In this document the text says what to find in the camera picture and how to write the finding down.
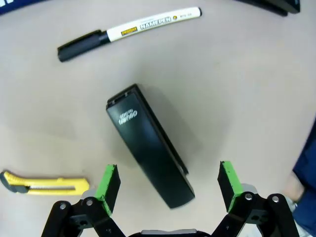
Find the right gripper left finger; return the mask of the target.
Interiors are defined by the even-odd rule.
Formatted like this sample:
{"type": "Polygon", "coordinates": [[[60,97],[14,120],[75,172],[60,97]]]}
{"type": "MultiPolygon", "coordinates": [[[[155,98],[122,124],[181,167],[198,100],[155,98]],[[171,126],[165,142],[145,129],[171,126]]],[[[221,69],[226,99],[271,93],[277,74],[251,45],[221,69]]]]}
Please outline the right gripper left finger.
{"type": "Polygon", "coordinates": [[[43,237],[79,237],[83,230],[94,229],[99,237],[123,237],[125,234],[111,218],[120,188],[118,166],[106,166],[95,193],[70,204],[61,200],[53,204],[43,237]]]}

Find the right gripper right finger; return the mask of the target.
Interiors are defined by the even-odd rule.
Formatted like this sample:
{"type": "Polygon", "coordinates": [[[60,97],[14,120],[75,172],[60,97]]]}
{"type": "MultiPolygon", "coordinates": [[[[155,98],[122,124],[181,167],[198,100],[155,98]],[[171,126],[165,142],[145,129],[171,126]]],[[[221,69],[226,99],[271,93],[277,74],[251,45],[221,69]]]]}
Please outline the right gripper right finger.
{"type": "Polygon", "coordinates": [[[237,237],[245,224],[255,225],[263,237],[299,236],[292,212],[282,194],[263,198],[245,190],[230,161],[220,162],[217,180],[227,215],[211,234],[213,237],[237,237]]]}

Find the person's bare hand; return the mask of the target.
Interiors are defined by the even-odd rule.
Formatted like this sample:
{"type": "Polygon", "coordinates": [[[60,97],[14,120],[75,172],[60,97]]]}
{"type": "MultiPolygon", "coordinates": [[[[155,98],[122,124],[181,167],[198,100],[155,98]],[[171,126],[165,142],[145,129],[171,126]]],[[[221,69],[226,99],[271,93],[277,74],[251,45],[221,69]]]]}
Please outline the person's bare hand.
{"type": "Polygon", "coordinates": [[[298,203],[305,192],[305,187],[297,177],[297,175],[291,171],[287,176],[284,186],[282,188],[282,194],[290,198],[293,202],[298,203]]]}

